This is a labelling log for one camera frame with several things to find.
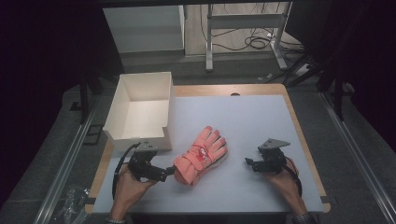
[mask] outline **orange glove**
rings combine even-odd
[[[219,131],[212,132],[212,127],[206,126],[187,153],[175,158],[175,179],[185,185],[195,185],[202,175],[225,160],[228,153],[225,145]]]

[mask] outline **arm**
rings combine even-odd
[[[292,159],[287,159],[287,161],[289,168],[298,175],[298,170]],[[279,174],[264,174],[264,176],[276,187],[290,206],[294,216],[293,223],[316,223],[306,210],[305,203],[298,193],[298,187],[289,172],[283,170]]]
[[[148,180],[140,182],[136,180],[128,166],[122,166],[117,184],[114,203],[110,211],[107,223],[122,223],[128,210],[143,197],[149,188],[157,181]]]

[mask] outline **wristband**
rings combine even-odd
[[[111,218],[106,218],[106,224],[118,224],[118,223],[126,223],[126,220],[114,220]]]
[[[291,219],[293,224],[316,224],[317,222],[310,213],[296,216]]]

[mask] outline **white wall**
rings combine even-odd
[[[104,8],[119,53],[184,49],[183,7]]]

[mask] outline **box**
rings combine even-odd
[[[170,72],[120,75],[103,130],[120,151],[172,149],[174,102]]]

